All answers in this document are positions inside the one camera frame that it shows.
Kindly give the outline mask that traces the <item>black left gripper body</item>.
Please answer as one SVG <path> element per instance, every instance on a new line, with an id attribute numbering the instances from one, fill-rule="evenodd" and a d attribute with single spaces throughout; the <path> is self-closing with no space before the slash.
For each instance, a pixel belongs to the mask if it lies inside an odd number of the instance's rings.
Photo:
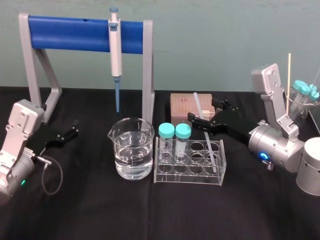
<path id="1" fill-rule="evenodd" d="M 59 147 L 62 144 L 62 132 L 42 122 L 39 129 L 30 137 L 30 149 L 40 155 L 44 149 Z"/>

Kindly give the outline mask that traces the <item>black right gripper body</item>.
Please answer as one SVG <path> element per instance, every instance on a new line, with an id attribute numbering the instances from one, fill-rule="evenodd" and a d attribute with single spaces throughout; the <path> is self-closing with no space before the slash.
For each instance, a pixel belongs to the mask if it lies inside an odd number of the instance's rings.
<path id="1" fill-rule="evenodd" d="M 243 117 L 237 110 L 225 109 L 211 119 L 211 135 L 225 134 L 248 146 L 250 140 L 251 121 Z"/>

